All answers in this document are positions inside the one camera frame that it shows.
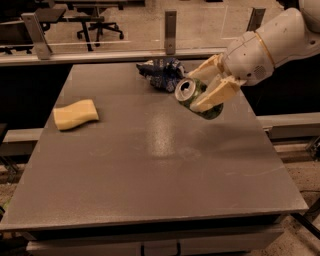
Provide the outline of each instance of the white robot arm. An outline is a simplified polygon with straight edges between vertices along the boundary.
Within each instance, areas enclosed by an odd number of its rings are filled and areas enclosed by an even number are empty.
[[[320,1],[300,0],[300,11],[287,9],[255,32],[245,32],[226,52],[214,55],[188,74],[208,85],[190,109],[204,112],[233,97],[242,85],[256,85],[288,61],[320,53]],[[190,95],[177,86],[176,98]]]

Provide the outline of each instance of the soda can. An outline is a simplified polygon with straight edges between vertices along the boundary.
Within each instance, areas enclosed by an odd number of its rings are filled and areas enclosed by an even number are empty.
[[[182,79],[176,87],[175,97],[179,103],[185,106],[187,109],[190,109],[190,105],[194,102],[202,93],[207,89],[207,85],[202,83],[199,79],[184,78]],[[211,120],[218,117],[223,109],[223,103],[212,107],[204,112],[194,112],[193,113]]]

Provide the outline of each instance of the gray table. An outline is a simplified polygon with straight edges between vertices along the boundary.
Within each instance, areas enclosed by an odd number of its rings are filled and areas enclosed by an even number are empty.
[[[1,230],[54,240],[144,227],[162,240],[174,225],[253,228],[307,209],[243,95],[208,121],[152,88],[135,64],[76,65],[56,106],[87,98],[100,121],[59,132],[49,118]]]

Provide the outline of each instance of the office chair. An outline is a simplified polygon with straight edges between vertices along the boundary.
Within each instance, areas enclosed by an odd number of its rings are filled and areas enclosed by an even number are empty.
[[[106,8],[100,8],[100,7],[92,7],[92,8],[77,8],[78,12],[84,12],[89,16],[92,17],[99,17],[100,13],[105,11]],[[122,40],[124,38],[122,30],[119,29],[119,26],[116,22],[95,22],[95,23],[90,23],[90,26],[88,30],[96,30],[97,29],[97,34],[96,34],[96,42],[95,46],[100,46],[100,36],[103,35],[103,29],[114,31],[119,33],[119,38]],[[80,30],[77,32],[77,37],[78,39],[82,39],[82,34],[84,33],[83,30]]]
[[[8,132],[8,124],[0,123],[0,146],[3,142],[4,137],[7,134],[7,132]],[[11,184],[14,181],[14,178],[19,171],[19,167],[8,156],[1,156],[0,155],[0,164],[3,165],[7,169],[8,173],[9,173],[7,183]]]
[[[0,52],[12,54],[12,50],[31,54],[33,42],[23,20],[0,23]]]

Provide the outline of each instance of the sponge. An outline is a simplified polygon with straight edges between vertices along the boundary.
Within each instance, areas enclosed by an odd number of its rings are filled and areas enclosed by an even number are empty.
[[[72,129],[91,120],[99,120],[92,100],[80,100],[69,106],[53,109],[53,118],[58,130]]]

